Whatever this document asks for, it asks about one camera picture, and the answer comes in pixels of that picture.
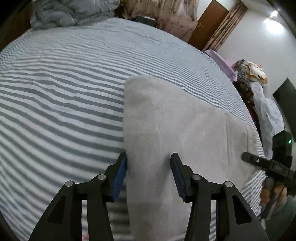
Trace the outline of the person's right hand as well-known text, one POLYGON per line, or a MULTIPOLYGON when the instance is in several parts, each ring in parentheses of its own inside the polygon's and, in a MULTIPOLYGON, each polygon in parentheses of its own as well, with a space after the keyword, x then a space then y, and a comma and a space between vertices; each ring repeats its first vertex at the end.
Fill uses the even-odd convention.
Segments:
POLYGON ((276 202, 276 206, 275 208, 279 208, 282 205, 285 204, 286 200, 287 200, 287 187, 281 185, 281 186, 276 186, 273 190, 273 192, 271 193, 268 189, 267 189, 267 184, 266 181, 264 181, 262 183, 262 190, 260 193, 260 206, 265 206, 270 202, 270 198, 273 195, 277 195, 277 202, 276 202))

